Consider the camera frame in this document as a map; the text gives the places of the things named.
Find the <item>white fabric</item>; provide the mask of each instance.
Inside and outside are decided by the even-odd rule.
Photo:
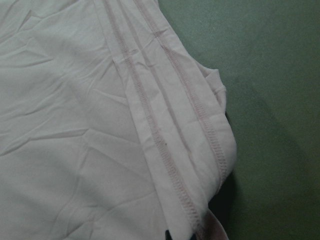
[[[157,1],[3,0],[0,19],[0,239],[209,238],[226,89]]]

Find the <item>white cloth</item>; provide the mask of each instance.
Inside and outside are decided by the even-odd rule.
[[[0,239],[209,239],[225,107],[154,0],[1,1]]]

